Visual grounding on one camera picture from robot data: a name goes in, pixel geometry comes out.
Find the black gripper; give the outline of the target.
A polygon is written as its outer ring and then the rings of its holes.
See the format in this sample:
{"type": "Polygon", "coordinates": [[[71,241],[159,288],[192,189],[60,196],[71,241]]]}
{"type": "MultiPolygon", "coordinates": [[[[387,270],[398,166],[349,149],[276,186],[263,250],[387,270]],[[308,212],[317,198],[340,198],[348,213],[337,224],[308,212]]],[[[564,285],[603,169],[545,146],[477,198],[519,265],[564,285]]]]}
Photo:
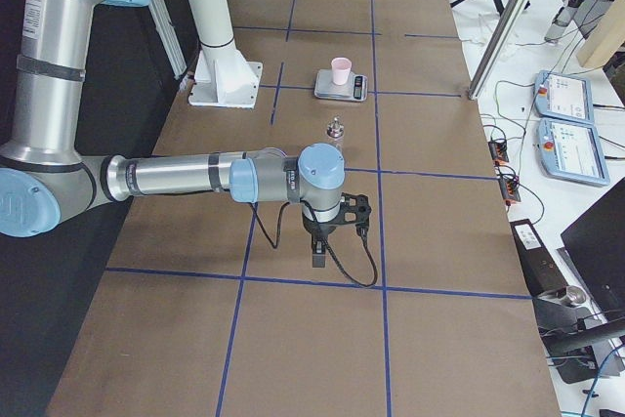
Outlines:
{"type": "Polygon", "coordinates": [[[312,267],[323,269],[326,265],[326,248],[329,245],[329,235],[338,227],[340,217],[336,216],[329,221],[314,220],[310,213],[302,213],[305,230],[312,238],[312,267]]]}

